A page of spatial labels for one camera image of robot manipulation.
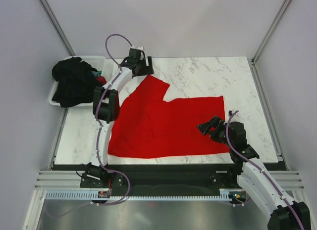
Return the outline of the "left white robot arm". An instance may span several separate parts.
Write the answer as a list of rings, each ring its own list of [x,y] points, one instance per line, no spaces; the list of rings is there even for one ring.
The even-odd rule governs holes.
[[[96,141],[90,163],[94,166],[108,163],[108,144],[112,127],[120,113],[119,93],[135,77],[154,74],[152,57],[144,47],[132,47],[119,64],[113,77],[102,87],[96,87],[93,97],[93,115],[97,122]]]

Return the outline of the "red t shirt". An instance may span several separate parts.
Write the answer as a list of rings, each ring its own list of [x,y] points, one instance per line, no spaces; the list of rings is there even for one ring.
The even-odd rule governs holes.
[[[169,84],[146,76],[124,100],[115,121],[108,153],[121,158],[228,153],[224,144],[200,133],[197,126],[225,117],[223,97],[176,98],[164,101]]]

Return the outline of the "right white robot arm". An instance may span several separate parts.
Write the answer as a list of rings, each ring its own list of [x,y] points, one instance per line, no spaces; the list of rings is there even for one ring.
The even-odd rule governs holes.
[[[267,219],[269,230],[310,230],[310,210],[297,202],[269,173],[258,153],[248,144],[243,123],[214,116],[197,126],[203,135],[229,147],[235,170],[227,174],[228,184],[241,187]]]

